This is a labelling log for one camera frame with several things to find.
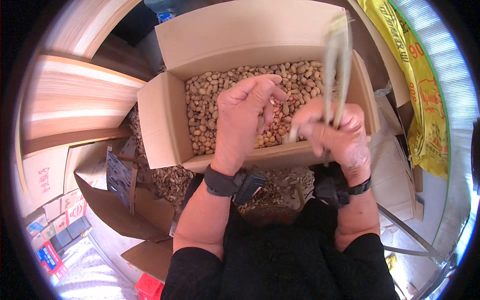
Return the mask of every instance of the black wrist strap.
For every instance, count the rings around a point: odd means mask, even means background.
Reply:
[[[207,192],[215,196],[231,197],[239,191],[245,174],[246,172],[240,169],[234,176],[227,176],[212,170],[210,165],[208,165],[204,177]]]
[[[348,194],[349,195],[360,195],[368,191],[370,188],[370,185],[372,184],[372,178],[369,177],[367,180],[365,180],[363,183],[349,187],[348,188]]]

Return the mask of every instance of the black sleeve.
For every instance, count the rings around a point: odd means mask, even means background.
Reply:
[[[182,248],[172,256],[161,299],[216,299],[223,268],[220,259],[207,250]]]
[[[380,237],[367,233],[356,238],[334,268],[346,299],[399,299],[384,257]]]

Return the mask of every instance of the red animal logo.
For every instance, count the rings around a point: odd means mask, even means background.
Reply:
[[[425,111],[437,111],[441,119],[445,119],[445,111],[438,91],[438,85],[435,77],[432,80],[422,80],[418,83],[420,99],[423,102],[423,109]]]

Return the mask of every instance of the person's right hand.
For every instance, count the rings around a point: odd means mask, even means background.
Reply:
[[[332,102],[330,116],[333,118],[336,104]],[[318,157],[329,149],[333,159],[342,167],[349,186],[363,183],[370,177],[370,150],[364,125],[363,110],[357,104],[344,105],[338,130],[326,126],[323,121],[324,101],[313,98],[293,117],[292,126],[298,134],[312,143]]]

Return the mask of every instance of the open cardboard box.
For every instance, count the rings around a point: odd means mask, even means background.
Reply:
[[[308,0],[242,0],[201,8],[155,27],[167,71],[138,91],[142,138],[150,168],[182,165],[204,172],[213,155],[194,156],[185,81],[206,71],[300,60],[323,61],[331,21],[343,8]],[[348,103],[365,112],[367,134],[379,130],[365,64],[353,51]],[[254,149],[245,165],[262,169],[321,163],[307,141]]]
[[[169,232],[174,208],[170,202],[137,188],[132,215],[113,192],[90,186],[76,173],[74,177],[86,202],[103,222],[123,236],[144,240],[121,256],[143,272],[165,281],[173,254]]]

